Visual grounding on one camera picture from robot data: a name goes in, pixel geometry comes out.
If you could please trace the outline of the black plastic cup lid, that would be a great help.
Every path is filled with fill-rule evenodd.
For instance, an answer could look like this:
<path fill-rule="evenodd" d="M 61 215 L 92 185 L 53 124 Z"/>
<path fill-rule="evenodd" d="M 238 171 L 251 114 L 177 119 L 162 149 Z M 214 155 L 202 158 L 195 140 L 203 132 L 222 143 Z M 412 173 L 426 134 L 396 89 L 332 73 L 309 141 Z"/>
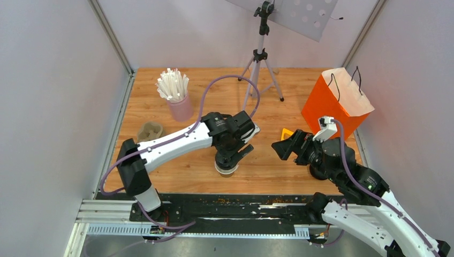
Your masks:
<path fill-rule="evenodd" d="M 234 173 L 238 167 L 238 163 L 231 162 L 230 159 L 218 156 L 215 157 L 215 169 L 221 174 L 228 175 Z"/>

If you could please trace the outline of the brown paper cup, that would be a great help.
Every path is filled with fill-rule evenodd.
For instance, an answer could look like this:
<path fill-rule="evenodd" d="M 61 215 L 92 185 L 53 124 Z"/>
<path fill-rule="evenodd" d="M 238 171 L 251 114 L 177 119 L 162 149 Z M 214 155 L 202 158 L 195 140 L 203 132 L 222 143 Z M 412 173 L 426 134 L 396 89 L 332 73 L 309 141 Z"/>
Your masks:
<path fill-rule="evenodd" d="M 234 174 L 234 172 L 238 169 L 238 167 L 239 167 L 239 165 L 237 164 L 234 167 L 232 167 L 231 169 L 222 169 L 217 164 L 215 164 L 215 169 L 217 170 L 217 172 L 222 177 L 225 177 L 225 178 L 231 177 Z"/>

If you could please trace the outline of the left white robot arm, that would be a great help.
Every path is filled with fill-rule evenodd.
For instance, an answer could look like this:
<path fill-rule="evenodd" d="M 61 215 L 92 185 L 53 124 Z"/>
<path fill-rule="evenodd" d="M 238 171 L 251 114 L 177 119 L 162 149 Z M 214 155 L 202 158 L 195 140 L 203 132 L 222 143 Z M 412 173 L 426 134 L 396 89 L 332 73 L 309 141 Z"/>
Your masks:
<path fill-rule="evenodd" d="M 128 139 L 123 142 L 117 158 L 123 188 L 141 204 L 149 220 L 158 221 L 163 217 L 164 207 L 149 173 L 176 157 L 215 147 L 215 169 L 229 176 L 253 150 L 249 141 L 259 132 L 260 128 L 245 111 L 234 116 L 210 112 L 190 127 L 159 139 L 140 143 Z"/>

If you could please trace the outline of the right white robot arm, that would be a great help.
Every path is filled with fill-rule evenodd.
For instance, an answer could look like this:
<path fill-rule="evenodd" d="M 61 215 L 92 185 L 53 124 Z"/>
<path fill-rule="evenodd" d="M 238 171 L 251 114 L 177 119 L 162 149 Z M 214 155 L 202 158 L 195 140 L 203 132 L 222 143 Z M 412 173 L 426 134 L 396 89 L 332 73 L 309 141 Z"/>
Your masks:
<path fill-rule="evenodd" d="M 320 141 L 296 130 L 272 143 L 281 160 L 295 153 L 297 165 L 322 173 L 344 196 L 337 203 L 317 192 L 306 208 L 307 219 L 335 225 L 368 244 L 381 256 L 447 256 L 450 245 L 425 233 L 401 207 L 389 185 L 374 170 L 357 163 L 343 138 Z"/>

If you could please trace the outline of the pink translucent straw holder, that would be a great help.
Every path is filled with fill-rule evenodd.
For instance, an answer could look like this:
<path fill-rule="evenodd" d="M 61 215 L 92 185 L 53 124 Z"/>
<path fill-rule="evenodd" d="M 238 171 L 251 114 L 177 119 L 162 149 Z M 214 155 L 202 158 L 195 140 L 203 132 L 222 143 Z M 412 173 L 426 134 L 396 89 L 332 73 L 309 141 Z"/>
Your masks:
<path fill-rule="evenodd" d="M 177 122 L 188 121 L 194 114 L 190 96 L 187 94 L 179 102 L 166 101 L 173 119 Z"/>

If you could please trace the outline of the orange paper bag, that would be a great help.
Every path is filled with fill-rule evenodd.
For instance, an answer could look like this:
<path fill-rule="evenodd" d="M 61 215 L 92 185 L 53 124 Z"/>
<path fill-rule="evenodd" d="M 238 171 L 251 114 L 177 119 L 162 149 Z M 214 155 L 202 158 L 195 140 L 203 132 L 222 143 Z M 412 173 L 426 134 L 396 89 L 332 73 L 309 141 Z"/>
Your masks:
<path fill-rule="evenodd" d="M 319 131 L 319 118 L 330 116 L 341 122 L 347 139 L 375 110 L 361 85 L 358 67 L 352 75 L 343 67 L 323 71 L 301 112 L 311 132 Z"/>

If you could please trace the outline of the grey pulp cup carrier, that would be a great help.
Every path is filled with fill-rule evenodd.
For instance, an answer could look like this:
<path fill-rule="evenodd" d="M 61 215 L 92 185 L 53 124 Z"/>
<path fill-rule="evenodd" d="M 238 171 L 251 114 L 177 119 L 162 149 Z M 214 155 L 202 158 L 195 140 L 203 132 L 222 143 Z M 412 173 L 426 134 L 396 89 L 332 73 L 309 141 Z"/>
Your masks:
<path fill-rule="evenodd" d="M 159 139 L 165 136 L 163 125 L 158 122 L 145 122 L 137 133 L 138 142 Z"/>

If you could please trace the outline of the bundle of white straws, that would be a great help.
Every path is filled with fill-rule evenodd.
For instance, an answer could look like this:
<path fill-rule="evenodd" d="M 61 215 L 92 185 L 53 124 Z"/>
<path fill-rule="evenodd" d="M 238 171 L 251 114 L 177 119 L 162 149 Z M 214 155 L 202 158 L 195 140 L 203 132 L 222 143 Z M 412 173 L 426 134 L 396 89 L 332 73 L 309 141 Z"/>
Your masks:
<path fill-rule="evenodd" d="M 157 78 L 157 92 L 170 103 L 177 103 L 188 96 L 189 77 L 178 69 L 167 68 Z"/>

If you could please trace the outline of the grey perforated panel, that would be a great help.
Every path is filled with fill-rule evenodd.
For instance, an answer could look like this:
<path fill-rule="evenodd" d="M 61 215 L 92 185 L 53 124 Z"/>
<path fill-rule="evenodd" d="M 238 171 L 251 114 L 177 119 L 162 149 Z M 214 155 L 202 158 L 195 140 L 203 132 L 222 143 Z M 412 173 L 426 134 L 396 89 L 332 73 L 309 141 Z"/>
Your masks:
<path fill-rule="evenodd" d="M 231 4 L 260 17 L 260 35 L 268 35 L 269 21 L 319 42 L 338 0 L 230 0 Z"/>

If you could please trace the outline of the yellow triangular plastic bracket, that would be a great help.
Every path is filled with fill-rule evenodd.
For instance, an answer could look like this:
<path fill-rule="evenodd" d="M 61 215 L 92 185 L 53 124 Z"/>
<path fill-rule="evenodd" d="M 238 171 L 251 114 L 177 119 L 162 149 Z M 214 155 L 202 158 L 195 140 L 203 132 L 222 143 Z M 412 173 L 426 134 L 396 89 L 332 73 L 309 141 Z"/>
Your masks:
<path fill-rule="evenodd" d="M 281 140 L 285 140 L 285 139 L 289 138 L 290 136 L 292 136 L 293 134 L 294 134 L 293 131 L 291 131 L 287 128 L 283 128 L 282 132 L 281 132 Z"/>

